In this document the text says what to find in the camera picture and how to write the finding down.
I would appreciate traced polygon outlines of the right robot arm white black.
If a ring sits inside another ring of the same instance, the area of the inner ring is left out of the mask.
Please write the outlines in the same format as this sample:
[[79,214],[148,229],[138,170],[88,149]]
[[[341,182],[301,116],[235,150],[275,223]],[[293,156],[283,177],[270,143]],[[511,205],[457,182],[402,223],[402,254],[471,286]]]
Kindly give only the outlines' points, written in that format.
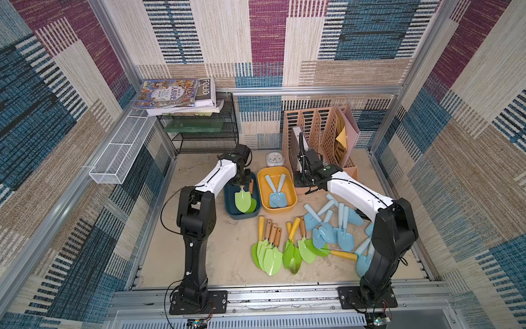
[[346,295],[359,308],[379,306],[390,295],[391,278],[401,259],[419,238],[411,203],[395,200],[359,183],[335,164],[325,166],[313,149],[301,150],[299,176],[304,186],[338,195],[362,211],[373,223],[371,243],[375,248],[371,264],[360,280],[357,297]]

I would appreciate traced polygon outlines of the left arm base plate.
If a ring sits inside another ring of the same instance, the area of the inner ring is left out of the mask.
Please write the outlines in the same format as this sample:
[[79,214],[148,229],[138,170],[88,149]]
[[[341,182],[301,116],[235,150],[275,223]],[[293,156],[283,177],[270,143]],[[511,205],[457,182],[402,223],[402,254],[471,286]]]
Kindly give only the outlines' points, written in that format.
[[227,311],[228,292],[211,290],[205,293],[176,291],[170,298],[169,315],[216,315]]

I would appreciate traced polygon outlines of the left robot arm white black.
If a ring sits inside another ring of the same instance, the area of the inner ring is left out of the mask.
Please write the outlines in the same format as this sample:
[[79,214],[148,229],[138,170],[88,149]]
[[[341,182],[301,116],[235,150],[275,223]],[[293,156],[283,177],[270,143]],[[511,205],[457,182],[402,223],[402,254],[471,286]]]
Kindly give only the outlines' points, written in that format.
[[213,170],[194,186],[185,186],[179,195],[177,225],[185,245],[185,270],[176,298],[198,309],[208,303],[208,277],[205,270],[208,237],[216,224],[215,200],[231,180],[248,183],[251,173],[248,146],[238,144],[232,152],[218,157]]

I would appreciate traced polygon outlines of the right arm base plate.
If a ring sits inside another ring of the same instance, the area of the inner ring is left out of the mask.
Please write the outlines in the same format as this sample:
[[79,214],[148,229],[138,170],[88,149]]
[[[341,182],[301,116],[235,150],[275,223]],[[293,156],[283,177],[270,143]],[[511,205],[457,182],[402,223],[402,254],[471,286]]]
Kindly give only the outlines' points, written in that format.
[[399,305],[392,287],[380,292],[360,286],[343,286],[336,290],[342,309],[366,311],[367,309],[384,308],[384,306],[397,308]]

